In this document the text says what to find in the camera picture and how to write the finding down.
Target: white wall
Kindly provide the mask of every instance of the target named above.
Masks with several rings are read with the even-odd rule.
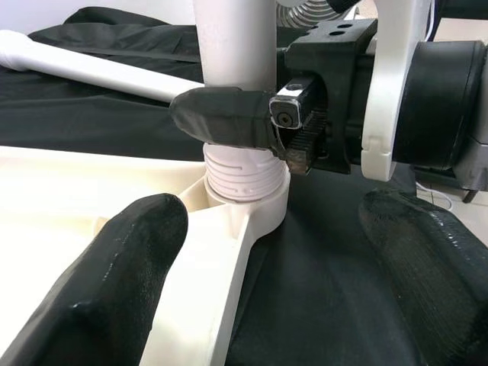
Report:
[[[0,29],[30,33],[62,23],[85,6],[107,6],[167,21],[194,24],[193,0],[0,0]]]

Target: white plastic base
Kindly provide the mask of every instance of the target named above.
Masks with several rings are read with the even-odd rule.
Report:
[[[0,354],[107,220],[168,192],[183,200],[190,225],[141,364],[222,365],[249,251],[286,212],[283,175],[265,200],[231,204],[207,190],[202,162],[0,147]]]

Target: metal coil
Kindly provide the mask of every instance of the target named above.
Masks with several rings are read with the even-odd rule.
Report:
[[[332,21],[343,17],[332,10],[326,0],[309,0],[292,8],[276,4],[278,26],[290,28],[313,27],[320,21]]]

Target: wire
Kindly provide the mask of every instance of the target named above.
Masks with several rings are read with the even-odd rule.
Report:
[[[423,185],[421,185],[418,182],[416,182],[416,184],[417,184],[417,188],[418,189],[420,189],[422,191],[430,192],[430,193],[436,193],[439,196],[441,196],[441,197],[445,198],[446,200],[448,200],[448,202],[449,202],[448,211],[452,211],[452,209],[454,208],[454,204],[452,203],[452,199],[449,196],[447,196],[445,193],[442,193],[440,191],[436,191],[435,189],[426,188],[426,187],[424,187]]]
[[[432,36],[432,32],[434,31],[434,23],[435,23],[435,0],[431,0],[429,30],[427,31],[427,35],[425,36],[426,42],[429,40],[430,36]]]

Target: black cloth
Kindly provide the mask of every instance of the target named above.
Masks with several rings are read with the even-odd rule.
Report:
[[[303,31],[280,30],[283,47]],[[193,26],[86,8],[39,42],[202,81]],[[168,105],[43,75],[0,68],[0,144],[161,159],[202,159]],[[390,183],[312,171],[293,177],[287,216],[251,251],[227,365],[425,364],[358,218],[375,188],[415,194],[399,166]]]

